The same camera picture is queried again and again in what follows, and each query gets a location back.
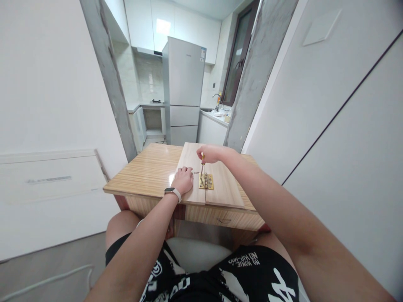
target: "smartwatch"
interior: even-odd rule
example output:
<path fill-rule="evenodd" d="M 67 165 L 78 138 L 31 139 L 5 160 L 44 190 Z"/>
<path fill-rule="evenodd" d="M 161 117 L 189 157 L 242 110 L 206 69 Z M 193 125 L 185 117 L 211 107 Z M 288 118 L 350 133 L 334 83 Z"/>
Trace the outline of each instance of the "smartwatch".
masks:
<path fill-rule="evenodd" d="M 179 191 L 177 190 L 177 189 L 175 189 L 175 188 L 166 188 L 165 189 L 165 191 L 164 191 L 164 195 L 166 194 L 166 193 L 175 193 L 175 195 L 178 197 L 178 203 L 180 203 L 181 202 L 181 200 L 182 200 L 182 196 L 181 196 L 181 194 L 179 193 Z"/>

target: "white refrigerator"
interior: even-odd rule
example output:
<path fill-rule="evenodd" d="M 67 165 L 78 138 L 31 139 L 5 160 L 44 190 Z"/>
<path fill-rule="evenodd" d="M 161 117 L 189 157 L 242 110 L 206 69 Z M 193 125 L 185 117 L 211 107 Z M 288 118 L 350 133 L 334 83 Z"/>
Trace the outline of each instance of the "white refrigerator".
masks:
<path fill-rule="evenodd" d="M 166 138 L 169 145 L 195 143 L 206 48 L 168 37 L 162 50 Z"/>

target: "screwdriver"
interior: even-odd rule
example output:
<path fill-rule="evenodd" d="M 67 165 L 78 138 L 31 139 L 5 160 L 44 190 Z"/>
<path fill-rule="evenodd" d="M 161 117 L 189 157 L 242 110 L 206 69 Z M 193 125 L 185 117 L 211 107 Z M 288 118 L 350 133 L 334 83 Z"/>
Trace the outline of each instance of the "screwdriver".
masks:
<path fill-rule="evenodd" d="M 203 178 L 202 178 L 202 175 L 203 175 L 203 167 L 204 167 L 204 164 L 203 164 L 203 162 L 201 163 L 201 172 L 200 172 L 200 180 L 201 181 L 203 181 Z"/>

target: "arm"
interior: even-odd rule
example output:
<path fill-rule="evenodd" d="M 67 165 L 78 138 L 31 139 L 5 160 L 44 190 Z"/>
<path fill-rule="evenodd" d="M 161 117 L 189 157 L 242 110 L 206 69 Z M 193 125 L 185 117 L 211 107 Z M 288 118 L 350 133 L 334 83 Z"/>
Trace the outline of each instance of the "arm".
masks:
<path fill-rule="evenodd" d="M 179 168 L 172 182 L 181 195 L 193 187 L 191 171 Z M 85 301 L 140 300 L 177 204 L 173 193 L 161 199 L 117 251 Z"/>
<path fill-rule="evenodd" d="M 259 167 L 228 147 L 204 145 L 202 162 L 222 161 L 284 245 L 314 301 L 394 301 L 344 245 Z"/>

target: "watch strap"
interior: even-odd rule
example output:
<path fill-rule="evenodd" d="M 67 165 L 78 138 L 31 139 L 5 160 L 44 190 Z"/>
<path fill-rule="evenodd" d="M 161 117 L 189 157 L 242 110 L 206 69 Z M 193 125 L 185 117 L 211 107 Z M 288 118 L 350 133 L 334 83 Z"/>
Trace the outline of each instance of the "watch strap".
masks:
<path fill-rule="evenodd" d="M 181 194 L 179 193 L 179 191 L 177 189 L 174 188 L 172 191 L 168 191 L 168 192 L 165 191 L 164 195 L 167 194 L 167 193 L 174 193 L 178 197 L 178 203 L 181 202 L 182 196 L 181 196 Z"/>

